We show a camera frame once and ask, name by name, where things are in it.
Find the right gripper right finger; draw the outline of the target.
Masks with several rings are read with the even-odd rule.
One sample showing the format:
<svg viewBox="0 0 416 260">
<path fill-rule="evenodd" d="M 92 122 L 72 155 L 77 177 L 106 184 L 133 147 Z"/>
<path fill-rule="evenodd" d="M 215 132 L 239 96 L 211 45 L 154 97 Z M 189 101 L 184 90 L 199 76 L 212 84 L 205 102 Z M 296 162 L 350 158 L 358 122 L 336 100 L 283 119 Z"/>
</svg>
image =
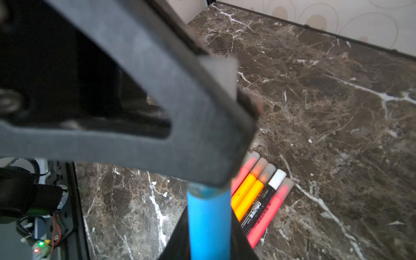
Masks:
<svg viewBox="0 0 416 260">
<path fill-rule="evenodd" d="M 237 68 L 165 1 L 2 1 L 1 155 L 223 186 L 258 118 Z"/>
</svg>

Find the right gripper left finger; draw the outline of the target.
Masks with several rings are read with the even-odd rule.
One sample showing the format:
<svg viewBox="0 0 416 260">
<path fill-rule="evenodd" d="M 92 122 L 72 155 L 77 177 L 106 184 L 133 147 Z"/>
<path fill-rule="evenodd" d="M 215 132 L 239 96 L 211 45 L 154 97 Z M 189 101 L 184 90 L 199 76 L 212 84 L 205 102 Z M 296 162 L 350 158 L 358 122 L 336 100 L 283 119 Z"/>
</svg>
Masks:
<svg viewBox="0 0 416 260">
<path fill-rule="evenodd" d="M 257 260 L 258 256 L 244 236 L 231 209 L 220 218 L 196 221 L 189 228 L 185 208 L 160 260 Z"/>
</svg>

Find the blue marker pen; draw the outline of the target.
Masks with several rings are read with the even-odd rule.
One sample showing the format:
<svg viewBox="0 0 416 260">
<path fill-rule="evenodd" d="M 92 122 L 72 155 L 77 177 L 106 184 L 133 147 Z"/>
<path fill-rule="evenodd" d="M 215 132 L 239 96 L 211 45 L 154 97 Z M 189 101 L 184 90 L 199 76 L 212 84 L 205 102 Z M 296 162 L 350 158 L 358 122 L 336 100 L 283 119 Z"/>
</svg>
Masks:
<svg viewBox="0 0 416 260">
<path fill-rule="evenodd" d="M 231 258 L 231 185 L 187 185 L 188 230 L 192 260 Z"/>
</svg>

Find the orange marker pen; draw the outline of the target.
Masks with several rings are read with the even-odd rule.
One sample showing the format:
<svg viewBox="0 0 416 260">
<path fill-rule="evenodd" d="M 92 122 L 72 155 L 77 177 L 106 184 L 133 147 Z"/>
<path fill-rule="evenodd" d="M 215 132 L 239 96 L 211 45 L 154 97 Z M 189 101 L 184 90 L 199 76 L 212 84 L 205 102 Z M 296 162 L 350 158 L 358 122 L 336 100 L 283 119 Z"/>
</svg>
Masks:
<svg viewBox="0 0 416 260">
<path fill-rule="evenodd" d="M 248 191 L 246 196 L 243 198 L 242 202 L 239 204 L 236 210 L 234 210 L 234 213 L 238 219 L 238 221 L 241 221 L 245 214 L 248 212 L 250 207 L 252 206 L 253 202 L 256 200 L 257 196 L 260 194 L 260 192 L 263 190 L 265 185 L 268 183 L 268 181 L 271 179 L 273 174 L 276 172 L 276 167 L 273 164 L 268 164 L 263 172 L 260 174 L 260 176 L 255 181 L 254 185 L 251 187 L 251 189 Z"/>
<path fill-rule="evenodd" d="M 236 210 L 239 204 L 242 202 L 243 198 L 246 196 L 248 191 L 254 185 L 257 178 L 263 172 L 268 162 L 264 158 L 260 158 L 254 167 L 251 169 L 250 173 L 246 176 L 243 183 L 237 189 L 237 191 L 231 197 L 231 207 L 233 210 Z"/>
</svg>

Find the black white-capped marker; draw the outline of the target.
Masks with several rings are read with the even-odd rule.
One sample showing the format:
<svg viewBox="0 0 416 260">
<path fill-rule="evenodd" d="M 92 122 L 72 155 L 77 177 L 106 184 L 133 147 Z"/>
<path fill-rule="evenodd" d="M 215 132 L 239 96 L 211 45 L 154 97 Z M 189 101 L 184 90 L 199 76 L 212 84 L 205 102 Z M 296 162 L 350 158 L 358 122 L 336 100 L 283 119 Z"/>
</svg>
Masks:
<svg viewBox="0 0 416 260">
<path fill-rule="evenodd" d="M 245 235 L 248 235 L 250 230 L 255 225 L 258 217 L 268 204 L 268 201 L 274 196 L 279 186 L 283 183 L 287 174 L 281 169 L 276 170 L 271 179 L 265 185 L 263 190 L 257 196 L 252 206 L 240 221 L 240 227 Z"/>
</svg>

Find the red-pink marker pen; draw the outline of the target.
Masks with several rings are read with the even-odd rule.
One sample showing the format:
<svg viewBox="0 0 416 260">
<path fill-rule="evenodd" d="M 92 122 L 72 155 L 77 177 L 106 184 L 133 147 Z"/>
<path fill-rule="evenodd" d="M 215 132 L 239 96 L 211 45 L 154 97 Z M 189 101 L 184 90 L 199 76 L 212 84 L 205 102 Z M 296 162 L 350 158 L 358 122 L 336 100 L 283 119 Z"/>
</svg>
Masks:
<svg viewBox="0 0 416 260">
<path fill-rule="evenodd" d="M 293 188 L 293 186 L 294 182 L 289 178 L 285 178 L 283 183 L 275 192 L 274 196 L 268 201 L 268 204 L 266 205 L 262 214 L 258 217 L 255 225 L 247 235 L 248 242 L 252 249 L 255 248 L 256 244 L 263 236 L 268 225 L 275 217 L 277 211 L 289 195 L 290 190 Z"/>
</svg>

